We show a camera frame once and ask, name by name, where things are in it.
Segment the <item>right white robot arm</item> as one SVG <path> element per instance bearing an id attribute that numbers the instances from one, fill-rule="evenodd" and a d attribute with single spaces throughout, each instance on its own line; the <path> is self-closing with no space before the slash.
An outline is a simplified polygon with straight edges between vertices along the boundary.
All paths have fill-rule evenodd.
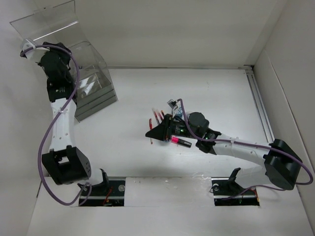
<path id="1" fill-rule="evenodd" d="M 169 141 L 172 136 L 196 139 L 196 147 L 213 155 L 231 156 L 255 164 L 252 168 L 236 168 L 230 175 L 227 187 L 234 194 L 247 187 L 273 184 L 283 190 L 292 190 L 301 169 L 302 160 L 280 139 L 259 145 L 224 135 L 209 128 L 209 121 L 198 112 L 188 114 L 184 120 L 166 114 L 163 121 L 145 136 Z"/>

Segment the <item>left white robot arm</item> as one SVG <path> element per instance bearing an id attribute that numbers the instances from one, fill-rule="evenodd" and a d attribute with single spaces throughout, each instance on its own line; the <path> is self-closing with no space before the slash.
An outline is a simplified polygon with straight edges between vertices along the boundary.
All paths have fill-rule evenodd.
<path id="1" fill-rule="evenodd" d="M 53 118 L 52 140 L 41 161 L 57 185 L 82 182 L 91 177 L 91 165 L 76 146 L 74 120 L 77 109 L 77 89 L 70 73 L 71 51 L 62 43 L 43 43 L 47 52 L 40 59 L 47 76 L 47 92 Z"/>

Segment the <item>clear acrylic drawer organizer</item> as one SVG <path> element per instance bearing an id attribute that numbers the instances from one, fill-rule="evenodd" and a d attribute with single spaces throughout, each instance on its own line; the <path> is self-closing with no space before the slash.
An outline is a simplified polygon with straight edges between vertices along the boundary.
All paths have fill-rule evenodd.
<path id="1" fill-rule="evenodd" d="M 75 117 L 82 121 L 116 102 L 117 96 L 107 64 L 100 53 L 88 41 L 76 15 L 75 1 L 44 8 L 29 16 L 11 22 L 23 39 L 40 45 L 44 42 L 62 43 L 71 50 L 70 73 L 80 83 L 77 91 Z"/>

